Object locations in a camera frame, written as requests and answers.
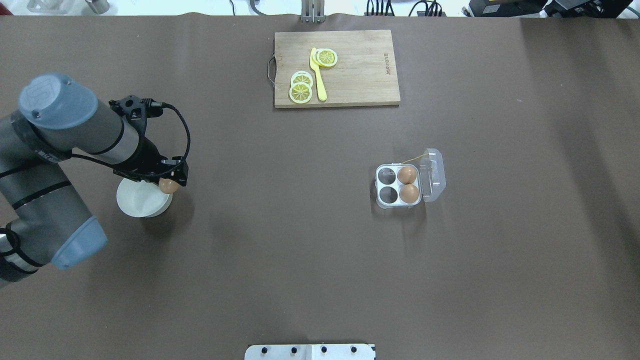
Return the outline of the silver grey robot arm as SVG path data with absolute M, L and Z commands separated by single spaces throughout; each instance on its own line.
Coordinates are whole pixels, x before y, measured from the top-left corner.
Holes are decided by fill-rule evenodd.
M 59 72 L 42 73 L 19 93 L 18 109 L 1 119 L 0 189 L 17 218 L 1 228 L 1 285 L 15 284 L 48 264 L 61 271 L 101 251 L 107 235 L 64 173 L 82 159 L 133 182 L 185 187 L 191 132 L 182 155 L 166 157 L 146 137 L 147 121 L 174 105 L 125 96 L 105 103 Z

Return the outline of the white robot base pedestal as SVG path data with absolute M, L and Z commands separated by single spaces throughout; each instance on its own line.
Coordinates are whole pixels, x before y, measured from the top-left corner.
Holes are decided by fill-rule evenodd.
M 247 347 L 245 360 L 375 360 L 374 344 L 254 344 Z

